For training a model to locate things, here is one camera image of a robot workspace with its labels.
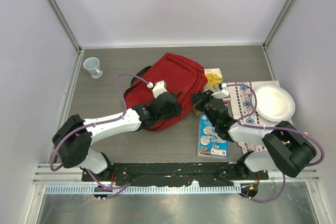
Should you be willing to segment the red backpack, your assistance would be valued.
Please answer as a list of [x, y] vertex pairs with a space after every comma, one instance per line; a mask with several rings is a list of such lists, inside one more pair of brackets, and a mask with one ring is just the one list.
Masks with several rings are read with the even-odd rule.
[[160, 119], [148, 128], [148, 131], [162, 131], [184, 119], [193, 107], [191, 94], [201, 92], [207, 84], [202, 65], [172, 53], [166, 53], [153, 66], [141, 70], [138, 76], [153, 84], [165, 81], [167, 91], [176, 95], [177, 102], [182, 106], [181, 115], [171, 119]]

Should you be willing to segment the blue comic book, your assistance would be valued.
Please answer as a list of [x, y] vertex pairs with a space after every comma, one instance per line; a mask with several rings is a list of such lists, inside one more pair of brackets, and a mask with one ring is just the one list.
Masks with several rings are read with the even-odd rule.
[[199, 117], [197, 155], [202, 157], [227, 158], [227, 141], [221, 139], [205, 114]]

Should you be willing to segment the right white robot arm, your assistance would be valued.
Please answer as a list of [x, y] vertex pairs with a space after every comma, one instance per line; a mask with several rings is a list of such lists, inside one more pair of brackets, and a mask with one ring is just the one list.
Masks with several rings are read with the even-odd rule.
[[315, 147], [294, 126], [281, 121], [275, 126], [243, 124], [233, 119], [224, 101], [212, 91], [191, 94], [192, 105], [205, 113], [217, 137], [229, 142], [250, 142], [266, 148], [262, 152], [248, 152], [237, 163], [237, 173], [250, 179], [261, 170], [276, 169], [289, 177], [297, 177], [316, 157]]

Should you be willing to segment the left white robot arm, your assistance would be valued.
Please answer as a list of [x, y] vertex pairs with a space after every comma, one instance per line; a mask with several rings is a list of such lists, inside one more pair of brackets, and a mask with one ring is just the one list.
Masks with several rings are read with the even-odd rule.
[[60, 157], [64, 168], [80, 166], [93, 178], [105, 182], [111, 177], [112, 164], [104, 153], [91, 148], [94, 143], [120, 133], [149, 129], [181, 113], [176, 95], [163, 92], [148, 104], [135, 105], [118, 114], [85, 120], [73, 115], [52, 138], [53, 156]]

